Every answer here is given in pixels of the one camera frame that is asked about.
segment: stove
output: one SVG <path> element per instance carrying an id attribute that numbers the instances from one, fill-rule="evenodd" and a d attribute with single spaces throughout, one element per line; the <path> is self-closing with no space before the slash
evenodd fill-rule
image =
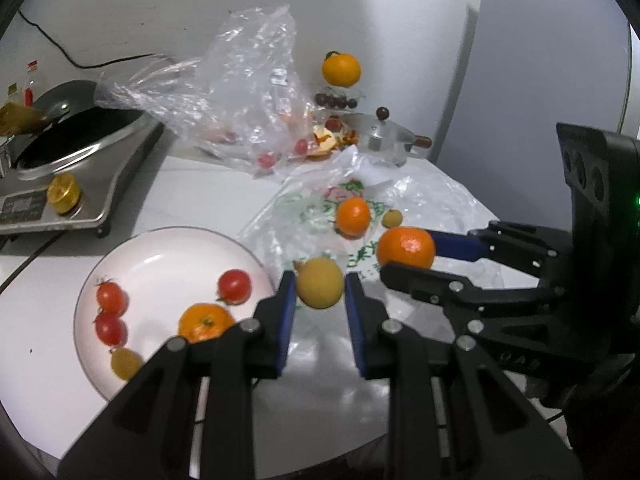
<path id="1" fill-rule="evenodd" d="M 56 89 L 51 92 L 60 94 Z M 47 94 L 40 99 L 51 108 Z M 95 229 L 105 236 L 117 203 L 164 129 L 140 110 L 70 103 L 54 105 L 61 120 L 30 140 L 0 178 L 0 235 Z M 74 111 L 71 116 L 65 114 L 69 109 Z M 47 201 L 47 189 L 62 173 L 73 176 L 80 199 L 61 215 Z"/>

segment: clear plastic bag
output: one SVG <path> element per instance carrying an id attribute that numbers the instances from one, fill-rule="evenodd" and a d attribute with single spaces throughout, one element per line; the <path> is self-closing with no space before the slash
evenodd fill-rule
<path id="1" fill-rule="evenodd" d="M 286 6 L 234 13 L 202 58 L 105 72 L 95 102 L 146 110 L 233 168 L 277 170 L 313 140 L 314 106 L 292 69 L 295 35 Z"/>
<path id="2" fill-rule="evenodd" d="M 368 296 L 383 301 L 391 317 L 423 336 L 451 342 L 453 330 L 442 309 L 388 290 L 378 273 L 375 247 L 384 228 L 383 213 L 400 209 L 403 225 L 466 232 L 485 227 L 494 218 L 460 184 L 425 160 L 402 168 L 351 146 L 321 167 L 302 167 L 240 232 L 243 243 L 265 265 L 274 283 L 294 261 L 329 256 L 345 272 L 358 272 Z M 337 203 L 363 196 L 372 211 L 367 233 L 345 240 L 334 230 Z M 466 274 L 479 286 L 500 287 L 497 264 L 437 258 L 435 269 Z M 293 322 L 287 367 L 283 377 L 261 390 L 260 403 L 269 413 L 312 410 L 314 420 L 340 423 L 358 433 L 362 442 L 385 428 L 388 383 L 363 381 L 355 368 L 351 337 L 342 300 L 326 310 L 299 305 Z"/>
<path id="3" fill-rule="evenodd" d="M 338 204 L 351 196 L 363 197 L 371 210 L 369 229 L 358 240 L 345 239 L 334 227 Z M 291 176 L 242 229 L 239 240 L 274 282 L 295 262 L 321 255 L 345 271 L 358 272 L 363 280 L 375 281 L 380 270 L 375 249 L 385 231 L 382 216 L 389 209 L 402 212 L 404 225 L 455 233 L 484 227 L 491 218 L 465 187 L 425 161 L 417 175 L 351 146 L 320 168 Z M 433 268 L 465 274 L 479 286 L 502 285 L 498 265 L 489 261 L 436 258 Z"/>

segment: black cable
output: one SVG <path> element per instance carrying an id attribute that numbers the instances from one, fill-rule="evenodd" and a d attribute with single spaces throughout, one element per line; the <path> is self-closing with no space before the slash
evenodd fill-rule
<path id="1" fill-rule="evenodd" d="M 12 281 L 15 280 L 18 275 L 27 268 L 27 266 L 35 260 L 38 256 L 40 256 L 44 251 L 46 251 L 49 247 L 51 247 L 56 241 L 60 240 L 62 235 L 64 235 L 66 231 L 60 231 L 59 233 L 54 234 L 49 240 L 44 242 L 31 256 L 29 256 L 26 260 L 24 260 L 17 269 L 12 272 L 9 277 L 2 282 L 0 285 L 0 294 L 2 294 L 5 289 L 11 285 Z"/>
<path id="2" fill-rule="evenodd" d="M 54 40 L 49 34 L 46 33 L 46 31 L 44 31 L 44 29 L 38 25 L 35 22 L 32 22 L 31 20 L 29 20 L 20 9 L 18 9 L 18 14 L 20 14 L 20 17 L 27 22 L 29 25 L 31 25 L 31 27 L 35 27 L 37 28 L 40 33 L 49 40 L 49 42 L 55 46 L 60 52 L 62 52 L 62 55 L 66 58 L 66 60 L 71 63 L 73 66 L 75 66 L 76 68 L 79 68 L 80 70 L 88 70 L 91 68 L 102 68 L 103 66 L 108 66 L 108 65 L 112 65 L 115 63 L 121 63 L 123 61 L 131 61 L 133 59 L 140 59 L 141 57 L 149 57 L 149 56 L 156 56 L 156 54 L 138 54 L 137 56 L 129 56 L 129 57 L 119 57 L 118 59 L 112 59 L 111 61 L 107 61 L 104 63 L 98 63 L 96 65 L 82 65 L 80 63 L 77 63 L 73 60 L 73 58 L 68 54 L 68 52 L 64 49 L 64 47 L 62 47 L 62 45 L 60 45 L 56 40 Z"/>
<path id="3" fill-rule="evenodd" d="M 553 416 L 550 416 L 549 418 L 546 418 L 545 421 L 548 422 L 549 424 L 551 424 L 554 420 L 558 420 L 559 418 L 564 416 L 564 412 L 558 412 Z"/>

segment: wooden handle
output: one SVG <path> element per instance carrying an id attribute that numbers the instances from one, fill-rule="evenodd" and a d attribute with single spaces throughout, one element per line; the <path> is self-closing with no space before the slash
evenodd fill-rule
<path id="1" fill-rule="evenodd" d="M 433 141 L 427 136 L 415 136 L 414 146 L 417 146 L 418 148 L 430 148 L 432 144 Z"/>

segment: refrigerator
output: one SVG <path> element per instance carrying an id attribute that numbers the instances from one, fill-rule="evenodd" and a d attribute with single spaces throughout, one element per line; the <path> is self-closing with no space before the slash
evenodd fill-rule
<path id="1" fill-rule="evenodd" d="M 556 123 L 637 134 L 631 43 L 614 0 L 481 0 L 432 162 L 502 220 L 569 229 Z"/>

